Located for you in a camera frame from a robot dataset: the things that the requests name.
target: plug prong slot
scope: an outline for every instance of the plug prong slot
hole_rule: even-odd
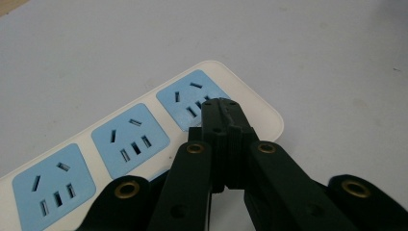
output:
[[[63,201],[61,200],[61,196],[59,192],[54,193],[54,198],[55,198],[55,202],[57,203],[57,207],[60,207],[63,205]]]
[[[179,91],[176,91],[174,93],[174,97],[175,97],[176,103],[180,102],[180,92]]]
[[[152,144],[146,136],[142,136],[141,139],[143,140],[144,144],[146,144],[146,147],[151,147]]]
[[[192,117],[197,117],[197,114],[192,110],[191,107],[187,108],[187,112],[189,112]]]
[[[199,84],[196,84],[196,83],[190,83],[190,86],[196,87],[196,88],[198,88],[198,89],[202,89],[202,88],[203,88],[202,85],[199,85]]]
[[[112,130],[112,133],[111,133],[111,142],[115,142],[115,140],[116,140],[116,130]]]
[[[197,107],[198,107],[199,109],[201,109],[201,103],[200,103],[200,101],[195,102],[195,105],[197,105]]]
[[[125,160],[125,162],[130,161],[130,157],[129,157],[129,155],[127,154],[127,152],[126,152],[125,149],[120,150],[120,154],[122,154],[123,160]]]
[[[41,178],[41,176],[36,176],[36,179],[34,179],[34,185],[33,185],[33,189],[32,192],[36,192],[38,189],[38,184],[39,184],[39,178]]]
[[[137,121],[137,120],[135,120],[135,119],[132,119],[132,118],[131,118],[131,119],[129,120],[129,122],[132,123],[132,124],[134,124],[134,125],[136,125],[136,126],[139,126],[139,127],[141,126],[141,122],[139,122],[139,121]]]
[[[42,211],[42,215],[45,217],[47,216],[50,212],[48,211],[48,206],[47,206],[47,202],[45,200],[42,200],[39,203],[39,207],[41,208]]]
[[[62,170],[64,170],[64,171],[69,171],[69,169],[71,168],[71,167],[69,167],[68,165],[63,164],[63,163],[58,163],[58,164],[57,164],[57,167],[59,167],[60,169],[62,169]]]
[[[76,194],[75,194],[75,191],[74,191],[74,188],[72,187],[72,185],[69,184],[69,185],[66,186],[66,188],[68,189],[69,197],[71,197],[71,198],[75,197]]]
[[[139,155],[140,154],[140,149],[138,148],[136,143],[132,142],[131,145],[132,145],[133,149],[135,150],[136,154]]]

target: screw hole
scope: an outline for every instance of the screw hole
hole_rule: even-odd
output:
[[[115,196],[119,199],[128,199],[136,194],[140,190],[140,185],[136,181],[122,182],[115,189]]]
[[[190,144],[187,146],[187,151],[191,154],[201,153],[204,151],[204,146],[198,143]]]
[[[273,153],[276,151],[275,147],[270,143],[261,143],[258,145],[258,150],[264,153]]]
[[[367,198],[371,195],[370,190],[358,181],[344,180],[342,187],[346,192],[360,198]]]

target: gray surface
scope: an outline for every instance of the gray surface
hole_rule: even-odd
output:
[[[355,174],[408,208],[407,12],[403,0],[32,0],[0,17],[0,176],[217,60],[282,115],[278,142],[312,178]]]

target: blue outlet panel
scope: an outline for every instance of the blue outlet panel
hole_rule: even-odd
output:
[[[96,192],[77,144],[16,175],[13,190],[22,230],[43,230]]]
[[[157,98],[180,129],[201,124],[201,104],[212,98],[229,96],[202,70],[196,70],[157,93]]]
[[[166,148],[170,139],[144,104],[92,131],[92,139],[113,179]]]

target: power strip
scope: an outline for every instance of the power strip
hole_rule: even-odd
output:
[[[240,103],[261,140],[282,134],[282,117],[226,66],[197,64],[1,178],[0,230],[76,229],[113,179],[169,169],[216,97]]]

